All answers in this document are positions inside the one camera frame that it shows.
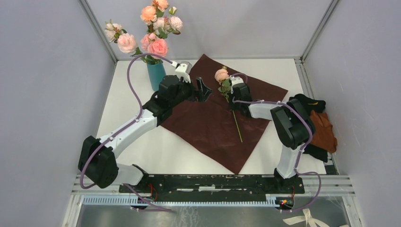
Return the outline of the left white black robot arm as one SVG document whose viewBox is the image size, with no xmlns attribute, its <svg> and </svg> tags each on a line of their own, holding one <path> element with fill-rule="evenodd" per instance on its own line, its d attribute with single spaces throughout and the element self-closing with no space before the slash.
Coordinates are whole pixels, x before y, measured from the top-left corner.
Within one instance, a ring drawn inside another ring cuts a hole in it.
<svg viewBox="0 0 401 227">
<path fill-rule="evenodd" d="M 78 169 L 81 171 L 80 186 L 103 189 L 113 183 L 129 184 L 136 192 L 148 188 L 145 172 L 135 165 L 118 164 L 117 157 L 143 134 L 158 127 L 172 113 L 173 108 L 184 101 L 205 102 L 212 94 L 202 78 L 197 86 L 175 75 L 165 76 L 158 91 L 140 108 L 131 120 L 100 138 L 87 137 L 82 146 Z"/>
</svg>

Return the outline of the red paper bouquet wrapper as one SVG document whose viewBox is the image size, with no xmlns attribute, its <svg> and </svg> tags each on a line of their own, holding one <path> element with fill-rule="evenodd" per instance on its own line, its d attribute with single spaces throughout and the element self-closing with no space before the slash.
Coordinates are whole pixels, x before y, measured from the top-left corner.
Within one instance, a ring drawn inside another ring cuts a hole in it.
<svg viewBox="0 0 401 227">
<path fill-rule="evenodd" d="M 215 72 L 227 66 L 229 74 L 248 76 L 253 99 L 283 101 L 284 79 L 293 72 L 292 60 L 225 60 L 203 55 L 191 70 L 212 89 L 204 103 L 184 102 L 163 123 L 169 137 L 163 143 L 160 172 L 164 174 L 272 174 L 278 165 L 281 142 L 273 122 L 231 112 L 218 91 Z"/>
</svg>

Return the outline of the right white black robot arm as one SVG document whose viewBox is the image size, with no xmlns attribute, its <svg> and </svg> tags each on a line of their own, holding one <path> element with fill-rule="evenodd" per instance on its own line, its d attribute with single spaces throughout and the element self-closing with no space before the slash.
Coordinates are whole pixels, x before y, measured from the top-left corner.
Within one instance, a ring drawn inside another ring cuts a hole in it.
<svg viewBox="0 0 401 227">
<path fill-rule="evenodd" d="M 314 124 L 299 100 L 281 101 L 252 100 L 246 83 L 233 85 L 229 95 L 230 107 L 240 110 L 248 118 L 273 121 L 282 143 L 278 166 L 274 170 L 273 187 L 285 193 L 292 187 L 291 179 L 300 173 L 297 167 L 305 147 L 311 142 Z"/>
</svg>

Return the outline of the pale pink rose stem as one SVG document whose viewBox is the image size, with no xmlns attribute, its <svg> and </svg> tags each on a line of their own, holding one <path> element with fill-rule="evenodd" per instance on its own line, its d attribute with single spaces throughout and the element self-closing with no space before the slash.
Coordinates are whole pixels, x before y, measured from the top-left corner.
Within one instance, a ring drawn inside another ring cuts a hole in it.
<svg viewBox="0 0 401 227">
<path fill-rule="evenodd" d="M 153 0 L 149 6 L 141 10 L 140 19 L 146 24 L 148 34 L 164 29 L 166 25 L 164 12 L 168 7 L 167 0 Z"/>
</svg>

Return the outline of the single peach rose stem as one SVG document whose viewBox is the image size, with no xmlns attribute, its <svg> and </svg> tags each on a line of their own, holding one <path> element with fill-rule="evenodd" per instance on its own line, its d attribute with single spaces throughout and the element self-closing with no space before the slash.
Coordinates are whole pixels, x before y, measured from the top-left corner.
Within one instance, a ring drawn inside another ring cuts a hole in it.
<svg viewBox="0 0 401 227">
<path fill-rule="evenodd" d="M 231 92 L 231 85 L 230 85 L 230 75 L 228 73 L 227 67 L 222 66 L 221 69 L 218 69 L 215 73 L 214 76 L 215 80 L 219 83 L 219 88 L 218 91 L 222 94 L 222 96 L 226 99 L 226 101 L 229 103 L 229 93 Z M 235 125 L 237 128 L 238 136 L 241 141 L 243 142 L 243 138 L 239 129 L 239 125 L 237 122 L 237 118 L 235 115 L 235 112 L 232 110 L 233 118 L 235 121 Z"/>
</svg>

